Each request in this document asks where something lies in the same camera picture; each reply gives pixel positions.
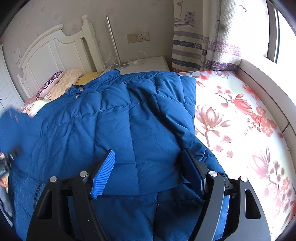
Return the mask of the wall socket panel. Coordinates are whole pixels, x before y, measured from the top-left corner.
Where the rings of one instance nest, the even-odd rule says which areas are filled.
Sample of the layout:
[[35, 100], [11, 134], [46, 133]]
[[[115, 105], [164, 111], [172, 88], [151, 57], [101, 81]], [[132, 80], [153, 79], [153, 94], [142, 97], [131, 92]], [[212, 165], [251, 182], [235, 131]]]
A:
[[131, 33], [131, 34], [127, 34], [126, 37], [127, 37], [128, 44], [149, 41], [149, 32], [142, 31], [137, 33]]

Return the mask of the white bedside table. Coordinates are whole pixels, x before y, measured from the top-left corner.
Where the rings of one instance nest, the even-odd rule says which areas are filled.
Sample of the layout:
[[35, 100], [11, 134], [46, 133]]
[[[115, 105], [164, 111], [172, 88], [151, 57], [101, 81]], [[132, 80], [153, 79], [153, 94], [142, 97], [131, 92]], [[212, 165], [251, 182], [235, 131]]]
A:
[[[163, 56], [147, 58], [144, 64], [140, 66], [135, 66], [134, 61], [129, 61], [129, 65], [126, 68], [119, 70], [121, 75], [149, 71], [170, 71], [166, 59]], [[111, 66], [107, 67], [101, 75], [111, 70]]]

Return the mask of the floral quilt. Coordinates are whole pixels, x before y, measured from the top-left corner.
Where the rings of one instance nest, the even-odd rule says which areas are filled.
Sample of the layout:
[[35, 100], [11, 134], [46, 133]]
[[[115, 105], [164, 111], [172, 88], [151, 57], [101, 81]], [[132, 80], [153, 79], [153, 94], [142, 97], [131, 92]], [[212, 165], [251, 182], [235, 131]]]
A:
[[259, 195], [271, 239], [295, 215], [295, 169], [280, 116], [231, 72], [186, 72], [196, 80], [195, 134], [231, 177], [245, 174]]

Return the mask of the white wardrobe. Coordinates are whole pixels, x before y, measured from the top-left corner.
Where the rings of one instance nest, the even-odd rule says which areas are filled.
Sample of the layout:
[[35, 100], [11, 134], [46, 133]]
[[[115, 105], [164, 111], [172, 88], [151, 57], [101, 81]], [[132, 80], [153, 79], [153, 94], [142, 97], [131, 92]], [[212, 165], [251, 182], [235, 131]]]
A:
[[1, 45], [0, 48], [0, 98], [1, 113], [9, 108], [21, 108], [24, 104], [6, 66], [3, 53], [3, 45]]

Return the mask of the white wooden headboard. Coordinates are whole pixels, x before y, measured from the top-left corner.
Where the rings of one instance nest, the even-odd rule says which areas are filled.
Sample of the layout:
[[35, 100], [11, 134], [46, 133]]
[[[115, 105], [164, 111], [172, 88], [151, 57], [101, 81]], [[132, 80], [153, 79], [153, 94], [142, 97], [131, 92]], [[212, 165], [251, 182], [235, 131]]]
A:
[[81, 31], [67, 36], [63, 25], [43, 32], [27, 48], [18, 81], [27, 98], [33, 97], [55, 72], [80, 69], [84, 74], [105, 70], [93, 24], [87, 15], [81, 18]]

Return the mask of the striped cartoon curtain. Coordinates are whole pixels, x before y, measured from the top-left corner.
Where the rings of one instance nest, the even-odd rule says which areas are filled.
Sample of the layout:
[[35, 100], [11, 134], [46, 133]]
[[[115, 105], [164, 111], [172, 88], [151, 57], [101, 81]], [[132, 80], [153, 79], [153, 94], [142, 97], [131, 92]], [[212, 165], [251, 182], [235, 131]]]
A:
[[267, 56], [268, 42], [266, 1], [174, 1], [175, 72], [235, 72], [242, 59]]

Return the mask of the colourful patterned pillow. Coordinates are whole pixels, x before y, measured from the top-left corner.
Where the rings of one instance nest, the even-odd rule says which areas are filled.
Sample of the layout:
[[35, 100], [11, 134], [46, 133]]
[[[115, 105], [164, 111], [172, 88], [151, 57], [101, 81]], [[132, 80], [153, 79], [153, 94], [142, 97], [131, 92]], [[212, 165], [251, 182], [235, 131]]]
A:
[[36, 94], [36, 100], [43, 99], [50, 92], [50, 90], [52, 90], [53, 87], [60, 81], [63, 75], [63, 71], [58, 71], [54, 73], [39, 89], [39, 91]]

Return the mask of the silver desk lamp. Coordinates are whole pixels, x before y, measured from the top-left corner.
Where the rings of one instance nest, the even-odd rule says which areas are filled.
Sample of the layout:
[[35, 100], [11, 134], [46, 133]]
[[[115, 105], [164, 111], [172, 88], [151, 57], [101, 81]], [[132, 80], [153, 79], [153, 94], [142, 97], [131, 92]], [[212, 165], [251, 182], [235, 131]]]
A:
[[129, 65], [129, 63], [128, 62], [122, 62], [121, 59], [120, 59], [119, 52], [118, 52], [118, 49], [117, 49], [117, 45], [116, 45], [115, 38], [114, 38], [114, 34], [112, 32], [110, 19], [109, 19], [108, 15], [106, 15], [106, 22], [107, 22], [107, 27], [108, 27], [109, 34], [110, 34], [110, 37], [111, 37], [112, 45], [113, 45], [113, 48], [114, 48], [114, 52], [115, 52], [115, 55], [116, 55], [115, 61], [114, 61], [113, 65], [111, 66], [111, 69], [118, 69], [118, 70], [124, 69]]

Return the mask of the peach checkered pillow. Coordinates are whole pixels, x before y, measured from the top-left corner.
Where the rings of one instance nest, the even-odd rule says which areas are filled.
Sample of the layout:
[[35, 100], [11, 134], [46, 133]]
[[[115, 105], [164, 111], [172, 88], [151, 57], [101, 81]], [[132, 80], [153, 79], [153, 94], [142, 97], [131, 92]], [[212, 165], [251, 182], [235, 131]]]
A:
[[78, 79], [83, 76], [81, 69], [71, 69], [64, 73], [59, 82], [50, 90], [43, 100], [53, 101], [62, 96]]

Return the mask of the blue puffer jacket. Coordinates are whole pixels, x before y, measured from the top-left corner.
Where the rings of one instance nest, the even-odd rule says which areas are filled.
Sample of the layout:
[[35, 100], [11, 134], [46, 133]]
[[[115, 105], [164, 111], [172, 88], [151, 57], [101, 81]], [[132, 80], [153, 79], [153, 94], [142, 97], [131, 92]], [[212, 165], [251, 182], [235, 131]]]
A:
[[13, 221], [25, 240], [52, 176], [89, 170], [108, 150], [114, 168], [94, 210], [109, 240], [187, 240], [203, 201], [181, 173], [181, 151], [224, 173], [195, 136], [196, 79], [172, 72], [112, 70], [45, 104], [34, 117], [1, 115], [1, 151], [22, 148], [9, 175]]

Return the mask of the dark window frame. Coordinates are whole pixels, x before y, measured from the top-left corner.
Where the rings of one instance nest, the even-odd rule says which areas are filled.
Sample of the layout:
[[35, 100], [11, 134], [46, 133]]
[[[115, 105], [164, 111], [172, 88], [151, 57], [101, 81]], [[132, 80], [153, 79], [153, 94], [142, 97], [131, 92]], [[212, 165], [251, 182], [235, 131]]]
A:
[[287, 67], [295, 64], [295, 1], [267, 1], [269, 42], [267, 58]]

